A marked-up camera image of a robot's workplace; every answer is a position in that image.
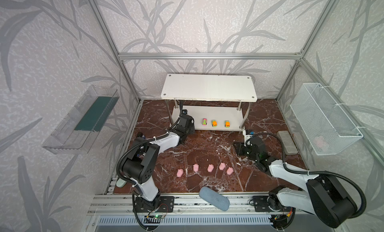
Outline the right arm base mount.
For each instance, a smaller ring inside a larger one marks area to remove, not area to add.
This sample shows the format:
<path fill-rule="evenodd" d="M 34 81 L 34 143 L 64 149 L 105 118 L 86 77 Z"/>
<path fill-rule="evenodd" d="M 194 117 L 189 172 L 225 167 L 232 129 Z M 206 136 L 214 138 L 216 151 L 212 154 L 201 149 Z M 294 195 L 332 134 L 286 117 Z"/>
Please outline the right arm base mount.
<path fill-rule="evenodd" d="M 283 213 L 288 214 L 292 208 L 283 206 L 280 201 L 271 196 L 253 196 L 249 205 L 255 212 Z"/>

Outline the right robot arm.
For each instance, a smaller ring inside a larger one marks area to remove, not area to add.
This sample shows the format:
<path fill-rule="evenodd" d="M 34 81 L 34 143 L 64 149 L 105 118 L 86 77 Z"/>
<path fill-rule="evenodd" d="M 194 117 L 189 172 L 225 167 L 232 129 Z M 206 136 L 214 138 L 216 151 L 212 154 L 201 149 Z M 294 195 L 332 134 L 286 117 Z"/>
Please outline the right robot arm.
<path fill-rule="evenodd" d="M 244 142 L 234 142 L 238 156 L 245 156 L 255 163 L 261 172 L 284 180 L 298 187 L 292 190 L 285 186 L 269 192 L 269 206 L 273 211 L 291 208 L 316 215 L 330 228 L 339 227 L 344 221 L 361 216 L 367 208 L 363 190 L 352 180 L 330 171 L 310 171 L 289 164 L 286 150 L 282 157 L 268 154 L 262 140 L 264 133 L 257 133 Z"/>

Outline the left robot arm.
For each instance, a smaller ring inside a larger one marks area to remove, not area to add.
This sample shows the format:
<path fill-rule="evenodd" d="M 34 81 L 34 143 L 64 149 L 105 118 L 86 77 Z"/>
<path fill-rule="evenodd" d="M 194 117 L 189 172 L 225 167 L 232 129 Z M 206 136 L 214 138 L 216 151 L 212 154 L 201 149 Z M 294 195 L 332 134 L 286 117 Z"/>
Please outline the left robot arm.
<path fill-rule="evenodd" d="M 118 160 L 116 174 L 124 182 L 131 183 L 144 201 L 152 203 L 160 197 L 153 180 L 153 173 L 160 152 L 177 147 L 195 132 L 193 117 L 181 114 L 175 125 L 163 135 L 152 138 L 138 137 Z"/>

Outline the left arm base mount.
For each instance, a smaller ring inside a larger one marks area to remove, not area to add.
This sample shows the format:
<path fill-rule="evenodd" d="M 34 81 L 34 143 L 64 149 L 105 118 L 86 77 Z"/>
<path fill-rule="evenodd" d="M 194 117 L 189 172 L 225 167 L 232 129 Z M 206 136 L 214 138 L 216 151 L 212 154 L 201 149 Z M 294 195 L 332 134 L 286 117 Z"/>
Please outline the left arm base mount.
<path fill-rule="evenodd" d="M 160 213 L 172 213 L 175 205 L 175 197 L 159 196 L 154 201 L 149 202 L 141 197 L 135 197 L 135 211 L 137 213 L 149 213 L 152 211 Z"/>

